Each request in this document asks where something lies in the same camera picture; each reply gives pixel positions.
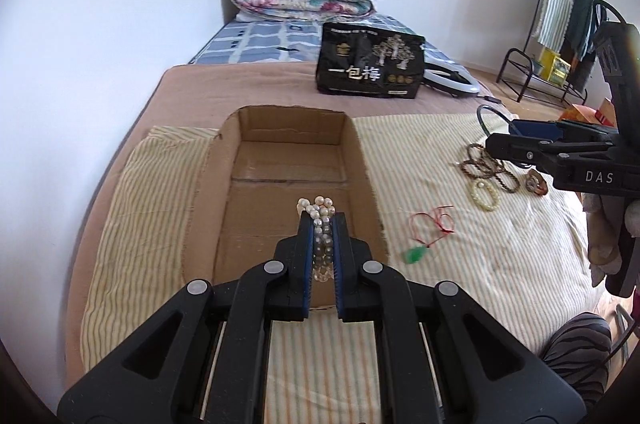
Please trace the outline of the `gloved right hand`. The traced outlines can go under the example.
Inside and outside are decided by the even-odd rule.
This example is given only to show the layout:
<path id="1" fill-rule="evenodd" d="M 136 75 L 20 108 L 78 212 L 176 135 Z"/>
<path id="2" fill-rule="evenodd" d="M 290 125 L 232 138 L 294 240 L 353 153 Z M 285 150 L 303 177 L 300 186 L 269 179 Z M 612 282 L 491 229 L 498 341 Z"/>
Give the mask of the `gloved right hand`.
<path id="1" fill-rule="evenodd" d="M 624 221 L 624 207 L 625 201 L 620 197 L 594 193 L 582 195 L 582 209 L 587 222 L 587 255 L 594 287 L 600 285 L 606 276 L 617 274 L 622 267 L 618 239 Z"/>

